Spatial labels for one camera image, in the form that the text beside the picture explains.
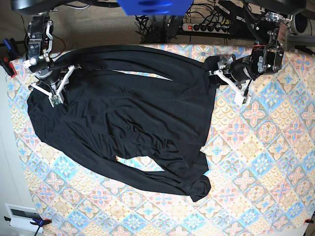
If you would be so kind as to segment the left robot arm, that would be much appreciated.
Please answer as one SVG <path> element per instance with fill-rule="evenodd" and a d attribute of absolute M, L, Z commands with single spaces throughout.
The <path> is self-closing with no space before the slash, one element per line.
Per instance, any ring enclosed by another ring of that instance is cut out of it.
<path fill-rule="evenodd" d="M 250 55 L 237 59 L 234 54 L 217 58 L 218 65 L 209 72 L 217 84 L 229 85 L 235 92 L 234 102 L 242 107 L 248 105 L 249 89 L 241 91 L 245 81 L 252 82 L 264 74 L 275 74 L 282 68 L 284 52 L 294 46 L 315 45 L 313 36 L 291 33 L 296 29 L 296 17 L 315 17 L 313 0 L 244 0 L 243 6 L 221 0 L 217 9 L 232 27 L 241 32 L 245 27 L 254 39 Z"/>

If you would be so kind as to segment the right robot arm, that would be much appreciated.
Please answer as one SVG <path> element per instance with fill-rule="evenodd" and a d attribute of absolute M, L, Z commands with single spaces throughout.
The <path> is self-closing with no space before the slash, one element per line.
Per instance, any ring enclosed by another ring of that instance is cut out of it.
<path fill-rule="evenodd" d="M 82 97 L 108 97 L 111 90 L 111 73 L 103 71 L 101 54 L 105 46 L 82 48 L 68 52 L 54 60 L 51 57 L 53 44 L 53 21 L 50 12 L 61 5 L 71 5 L 69 0 L 13 0 L 11 8 L 31 15 L 28 26 L 28 50 L 25 69 L 38 81 L 30 85 L 28 108 L 36 105 L 55 107 L 65 100 Z"/>

